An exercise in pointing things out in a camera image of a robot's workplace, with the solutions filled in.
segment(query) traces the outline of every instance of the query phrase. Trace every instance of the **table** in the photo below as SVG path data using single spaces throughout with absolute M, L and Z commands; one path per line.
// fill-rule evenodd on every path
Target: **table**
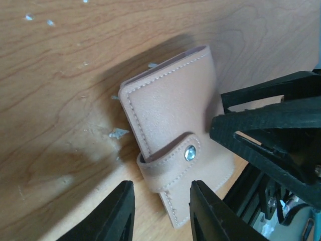
M 202 44 L 220 92 L 317 64 L 317 0 L 0 5 L 1 240 L 56 240 L 124 179 L 134 182 L 134 240 L 192 240 L 190 224 L 174 230 L 143 181 L 120 83 Z M 130 132 L 118 140 L 115 128 Z M 236 158 L 221 198 L 245 164 Z

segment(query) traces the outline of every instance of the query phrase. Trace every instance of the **wood surface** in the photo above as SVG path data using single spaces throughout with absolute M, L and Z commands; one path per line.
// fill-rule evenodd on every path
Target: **wood surface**
M 211 46 L 220 92 L 317 63 L 317 0 L 0 5 L 0 240 L 56 240 L 128 179 L 134 240 L 192 240 L 190 224 L 174 230 L 148 191 L 132 132 L 109 137 L 114 128 L 130 130 L 113 97 L 120 83 L 201 44 Z M 236 160 L 220 197 L 245 164 Z

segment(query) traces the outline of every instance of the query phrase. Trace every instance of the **leather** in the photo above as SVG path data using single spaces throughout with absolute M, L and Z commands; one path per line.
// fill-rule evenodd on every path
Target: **leather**
M 223 114 L 208 46 L 188 50 L 121 84 L 119 99 L 138 142 L 138 166 L 159 193 L 174 228 L 190 217 L 190 186 L 203 180 L 213 191 L 234 170 L 233 153 L 209 137 Z M 185 160 L 188 146 L 195 158 Z

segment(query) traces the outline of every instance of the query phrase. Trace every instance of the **wooden table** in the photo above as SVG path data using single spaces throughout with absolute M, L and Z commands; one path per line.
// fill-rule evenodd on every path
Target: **wooden table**
M 56 240 L 116 185 L 134 181 L 134 240 L 172 229 L 135 163 L 122 81 L 209 44 L 220 91 L 312 70 L 319 1 L 3 0 L 0 15 L 0 239 Z M 224 197 L 243 170 L 218 192 Z

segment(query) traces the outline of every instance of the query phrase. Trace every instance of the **pink wallet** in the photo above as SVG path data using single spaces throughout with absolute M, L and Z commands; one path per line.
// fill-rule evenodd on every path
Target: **pink wallet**
M 223 114 L 208 46 L 188 50 L 120 86 L 119 99 L 141 150 L 137 163 L 150 191 L 159 193 L 174 228 L 190 218 L 190 187 L 213 191 L 234 170 L 233 154 L 210 139 Z

